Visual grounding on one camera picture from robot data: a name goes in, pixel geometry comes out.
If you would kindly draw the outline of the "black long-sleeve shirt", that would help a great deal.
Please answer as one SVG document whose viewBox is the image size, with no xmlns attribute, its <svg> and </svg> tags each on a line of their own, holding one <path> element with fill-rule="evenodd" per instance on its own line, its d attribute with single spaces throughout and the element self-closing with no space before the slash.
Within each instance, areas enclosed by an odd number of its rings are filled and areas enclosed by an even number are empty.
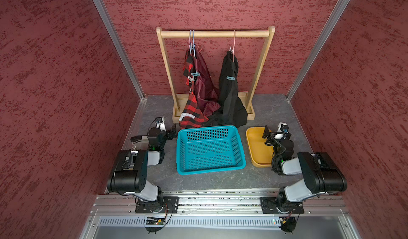
<svg viewBox="0 0 408 239">
<path fill-rule="evenodd" d="M 232 52 L 226 52 L 223 58 L 222 69 L 219 78 L 218 103 L 220 108 L 209 117 L 206 127 L 221 125 L 233 125 L 237 128 L 247 124 L 248 113 L 239 98 L 238 77 L 239 62 L 235 57 L 232 62 Z M 235 77 L 235 80 L 227 80 L 226 77 Z"/>
</svg>

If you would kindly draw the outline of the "pink wire hanger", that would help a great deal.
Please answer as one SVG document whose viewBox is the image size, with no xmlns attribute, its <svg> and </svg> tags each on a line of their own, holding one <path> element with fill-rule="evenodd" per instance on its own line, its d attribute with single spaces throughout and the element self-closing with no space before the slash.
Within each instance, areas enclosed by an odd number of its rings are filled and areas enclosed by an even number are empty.
<svg viewBox="0 0 408 239">
<path fill-rule="evenodd" d="M 237 38 L 236 30 L 234 30 L 233 32 L 234 32 L 234 36 L 233 36 L 234 37 L 234 42 L 233 42 L 232 48 L 230 48 L 230 51 L 232 52 L 232 62 L 234 62 L 234 58 L 235 58 L 234 52 L 235 52 L 235 45 L 236 45 L 236 38 Z"/>
</svg>

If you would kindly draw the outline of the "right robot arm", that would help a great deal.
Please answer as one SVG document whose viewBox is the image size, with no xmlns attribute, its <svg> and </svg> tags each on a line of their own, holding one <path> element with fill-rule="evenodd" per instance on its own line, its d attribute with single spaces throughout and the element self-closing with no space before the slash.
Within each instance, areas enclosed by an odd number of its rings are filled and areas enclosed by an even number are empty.
<svg viewBox="0 0 408 239">
<path fill-rule="evenodd" d="M 302 214 L 305 200 L 322 194 L 344 192 L 347 181 L 327 153 L 299 152 L 294 154 L 294 142 L 287 124 L 281 124 L 276 132 L 264 127 L 262 139 L 273 148 L 272 171 L 278 175 L 301 175 L 298 182 L 281 187 L 275 197 L 261 197 L 264 214 Z"/>
</svg>

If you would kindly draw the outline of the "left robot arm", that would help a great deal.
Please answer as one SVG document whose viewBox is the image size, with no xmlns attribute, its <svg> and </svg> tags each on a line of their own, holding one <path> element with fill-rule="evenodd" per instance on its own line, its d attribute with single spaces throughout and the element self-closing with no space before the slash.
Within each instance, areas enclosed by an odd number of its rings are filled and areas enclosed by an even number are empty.
<svg viewBox="0 0 408 239">
<path fill-rule="evenodd" d="M 145 136 L 131 137 L 132 148 L 118 152 L 107 180 L 107 191 L 124 197 L 135 197 L 136 212 L 167 214 L 169 205 L 159 186 L 147 180 L 149 166 L 162 164 L 165 144 L 177 137 L 177 126 L 170 130 L 154 126 Z"/>
</svg>

